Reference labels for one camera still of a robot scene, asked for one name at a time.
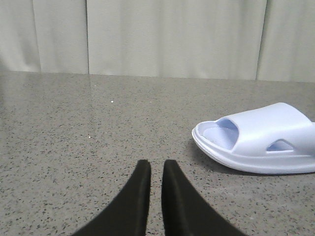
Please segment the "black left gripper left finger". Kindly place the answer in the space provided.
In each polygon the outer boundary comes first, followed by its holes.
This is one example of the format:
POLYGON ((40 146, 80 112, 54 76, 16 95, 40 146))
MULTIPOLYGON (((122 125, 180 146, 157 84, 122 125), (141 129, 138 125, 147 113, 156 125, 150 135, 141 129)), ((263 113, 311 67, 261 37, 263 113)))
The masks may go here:
POLYGON ((151 165, 139 160, 118 195, 75 236, 144 236, 149 212, 151 165))

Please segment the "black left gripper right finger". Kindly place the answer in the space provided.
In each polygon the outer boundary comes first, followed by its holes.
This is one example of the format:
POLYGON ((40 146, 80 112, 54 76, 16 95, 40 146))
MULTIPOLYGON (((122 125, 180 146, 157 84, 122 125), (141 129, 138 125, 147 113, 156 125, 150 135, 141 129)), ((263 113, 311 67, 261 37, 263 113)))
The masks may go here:
POLYGON ((166 160, 162 178, 166 236, 243 236, 196 191, 175 160, 166 160))

